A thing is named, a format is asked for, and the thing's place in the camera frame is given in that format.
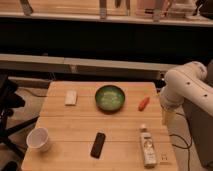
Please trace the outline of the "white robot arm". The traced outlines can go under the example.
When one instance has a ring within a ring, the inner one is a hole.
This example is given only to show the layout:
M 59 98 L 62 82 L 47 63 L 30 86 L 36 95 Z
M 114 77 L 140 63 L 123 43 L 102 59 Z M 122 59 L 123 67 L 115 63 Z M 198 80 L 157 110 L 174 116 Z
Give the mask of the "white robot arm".
M 163 124 L 168 125 L 175 110 L 187 99 L 213 116 L 213 87 L 204 82 L 207 68 L 192 61 L 169 69 L 164 75 L 166 85 L 159 93 Z

